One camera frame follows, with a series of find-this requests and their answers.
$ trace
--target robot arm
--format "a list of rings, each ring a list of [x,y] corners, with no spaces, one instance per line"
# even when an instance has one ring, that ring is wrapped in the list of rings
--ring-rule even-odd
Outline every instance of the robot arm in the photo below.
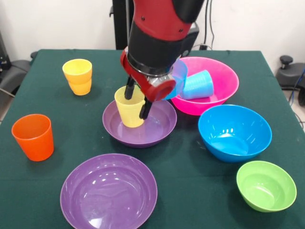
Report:
[[[165,98],[175,87],[173,64],[185,51],[183,42],[203,2],[134,0],[129,44],[122,52],[121,64],[129,74],[125,98],[131,99],[135,82],[145,95],[140,118],[146,119],[152,102]]]

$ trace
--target yellow cup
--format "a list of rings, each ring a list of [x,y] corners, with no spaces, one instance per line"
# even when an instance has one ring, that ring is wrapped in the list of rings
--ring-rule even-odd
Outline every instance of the yellow cup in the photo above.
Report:
[[[135,85],[132,98],[127,100],[124,96],[125,88],[126,86],[118,89],[114,94],[114,99],[123,124],[127,127],[135,128],[144,123],[144,120],[139,118],[140,111],[145,103],[144,94],[141,92],[140,88]]]
[[[92,85],[92,63],[84,59],[74,59],[66,62],[62,71],[68,80],[74,94],[85,95]]]

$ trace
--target cup rim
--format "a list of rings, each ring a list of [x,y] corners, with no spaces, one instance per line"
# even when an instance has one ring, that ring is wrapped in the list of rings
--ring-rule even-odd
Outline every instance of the cup rim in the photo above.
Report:
[[[121,103],[120,101],[118,101],[118,100],[116,99],[116,94],[117,94],[117,92],[118,92],[120,89],[122,89],[122,88],[124,88],[124,87],[126,87],[126,86],[120,87],[120,88],[119,88],[118,90],[116,90],[116,92],[114,93],[114,100],[115,100],[116,103],[119,103],[119,104],[122,105],[122,106],[134,106],[134,105],[139,105],[139,104],[145,103],[145,100],[144,100],[144,99],[142,99],[141,101],[139,101],[139,102],[136,103],[136,104],[123,104],[123,103]]]
[[[83,73],[79,73],[79,74],[72,74],[72,73],[66,72],[66,71],[64,70],[65,65],[66,65],[66,64],[69,64],[69,62],[73,62],[73,61],[86,61],[86,62],[88,62],[88,63],[90,64],[90,67],[89,67],[89,69],[88,69],[87,71],[85,71],[85,72],[83,72]],[[62,71],[63,71],[64,73],[67,73],[67,74],[69,74],[69,75],[75,75],[75,76],[76,76],[76,75],[83,75],[83,74],[86,74],[86,73],[88,73],[91,69],[92,69],[92,63],[91,63],[90,61],[88,61],[88,60],[86,60],[86,59],[82,59],[82,58],[69,60],[69,61],[67,61],[66,63],[64,63],[63,66],[62,66]]]
[[[19,121],[21,121],[22,119],[27,118],[27,117],[29,117],[29,116],[42,116],[42,117],[46,118],[46,119],[48,120],[49,127],[46,129],[46,131],[44,131],[41,135],[39,135],[39,136],[37,136],[37,137],[32,137],[32,138],[21,138],[21,137],[16,136],[16,135],[14,134],[14,131],[13,131],[14,127],[16,126],[16,124],[17,124]],[[49,132],[50,129],[51,129],[51,120],[50,120],[50,118],[49,118],[48,116],[46,116],[46,115],[44,115],[44,114],[28,114],[28,115],[26,115],[26,116],[23,116],[23,117],[19,118],[19,119],[14,123],[14,125],[13,125],[12,128],[11,128],[11,134],[14,136],[14,138],[16,138],[16,139],[18,139],[18,140],[22,140],[22,141],[31,141],[31,140],[34,140],[34,139],[37,139],[37,138],[39,138],[39,137],[42,137],[42,136],[46,135],[46,133]]]

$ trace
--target pink bowl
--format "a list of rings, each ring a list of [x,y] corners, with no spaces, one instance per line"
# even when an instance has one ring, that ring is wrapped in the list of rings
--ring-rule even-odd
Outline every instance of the pink bowl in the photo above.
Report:
[[[172,98],[172,102],[180,111],[189,115],[202,115],[207,109],[223,104],[237,91],[238,76],[228,65],[205,57],[184,57],[181,60],[188,68],[187,77],[203,70],[210,73],[214,95],[192,100],[184,100],[178,95]]]

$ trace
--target bowl rim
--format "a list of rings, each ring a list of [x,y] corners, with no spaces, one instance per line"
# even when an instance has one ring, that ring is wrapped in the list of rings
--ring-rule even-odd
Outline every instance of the bowl rim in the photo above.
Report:
[[[264,148],[262,148],[262,150],[259,150],[259,151],[257,151],[257,152],[254,152],[254,153],[251,153],[251,154],[246,154],[246,155],[229,154],[229,153],[227,153],[227,152],[221,151],[222,153],[227,154],[227,155],[240,156],[240,157],[244,157],[244,156],[253,156],[253,155],[257,155],[257,154],[263,152],[264,150],[266,150],[266,149],[269,147],[269,145],[270,145],[270,143],[271,143],[271,141],[272,141],[272,137],[273,137],[273,136],[272,136],[272,129],[271,129],[269,123],[264,119],[264,117],[262,117],[262,116],[261,116],[259,113],[257,113],[256,111],[251,110],[250,108],[247,108],[247,107],[244,107],[244,106],[234,105],[234,104],[221,104],[221,105],[213,106],[213,107],[207,109],[205,112],[203,112],[202,115],[199,117],[199,120],[198,120],[198,130],[199,130],[199,133],[200,133],[201,137],[202,137],[209,145],[211,145],[211,144],[210,144],[209,141],[207,141],[206,138],[203,136],[202,131],[201,131],[200,127],[199,127],[199,123],[200,123],[200,121],[203,119],[203,116],[204,116],[207,112],[209,112],[209,111],[212,110],[212,109],[216,109],[217,107],[221,107],[221,106],[222,106],[222,107],[229,107],[229,106],[230,106],[230,107],[238,107],[238,108],[242,108],[242,109],[244,109],[244,110],[248,110],[248,111],[250,111],[250,112],[255,113],[256,115],[258,115],[259,117],[261,117],[261,119],[263,120],[263,122],[264,122],[264,123],[266,124],[266,126],[268,127],[269,134],[270,134],[270,138],[269,138],[268,143],[265,145]]]
[[[223,99],[214,101],[214,102],[193,102],[193,101],[190,101],[190,100],[185,100],[185,99],[181,98],[179,95],[175,96],[172,99],[177,99],[177,100],[180,100],[180,101],[183,101],[183,102],[187,102],[187,103],[191,103],[191,104],[215,104],[215,103],[221,103],[221,102],[224,102],[224,101],[228,100],[230,97],[232,97],[237,92],[237,90],[239,88],[239,78],[238,78],[238,75],[236,74],[236,72],[230,66],[228,66],[227,64],[225,64],[225,63],[223,63],[221,61],[218,61],[218,60],[215,60],[215,59],[212,59],[212,58],[208,58],[208,57],[202,57],[202,56],[188,56],[188,57],[180,58],[180,60],[183,60],[183,59],[194,59],[194,58],[202,58],[202,59],[213,60],[215,62],[219,62],[219,63],[225,65],[226,67],[228,67],[230,70],[232,70],[232,72],[234,73],[234,76],[235,76],[235,78],[237,80],[236,87],[234,88],[234,90],[228,96],[226,96]]]
[[[294,199],[291,201],[291,203],[290,203],[289,205],[287,205],[287,206],[284,207],[284,208],[263,208],[263,207],[261,207],[261,206],[259,206],[259,205],[257,205],[257,204],[254,204],[249,198],[247,198],[247,197],[242,193],[240,184],[239,184],[239,182],[238,182],[238,177],[239,177],[239,175],[240,175],[240,173],[241,173],[241,169],[242,169],[243,167],[245,167],[245,166],[248,166],[249,164],[256,164],[256,163],[260,163],[260,164],[263,163],[263,164],[269,164],[269,165],[271,165],[271,166],[274,166],[274,167],[276,167],[276,168],[278,168],[278,169],[284,171],[284,173],[287,175],[287,177],[292,181],[292,183],[293,183],[293,188],[294,188],[294,191],[295,191],[295,196],[294,196]],[[285,209],[289,208],[291,205],[293,205],[293,203],[294,203],[295,200],[296,200],[296,196],[297,196],[297,189],[296,189],[295,181],[294,181],[293,178],[289,175],[289,173],[287,173],[287,171],[284,170],[283,168],[281,168],[280,166],[278,166],[278,165],[276,165],[276,164],[273,164],[273,163],[271,163],[271,162],[268,162],[268,161],[255,160],[255,161],[250,161],[250,162],[247,162],[247,163],[243,164],[243,165],[238,169],[238,171],[237,171],[237,174],[236,174],[236,183],[237,183],[237,187],[238,187],[238,190],[239,190],[240,194],[241,194],[247,201],[249,201],[252,205],[256,206],[257,208],[260,208],[260,209],[263,209],[263,210],[266,210],[266,211],[271,211],[271,212],[273,211],[273,212],[275,212],[275,211],[282,211],[282,210],[285,210]]]

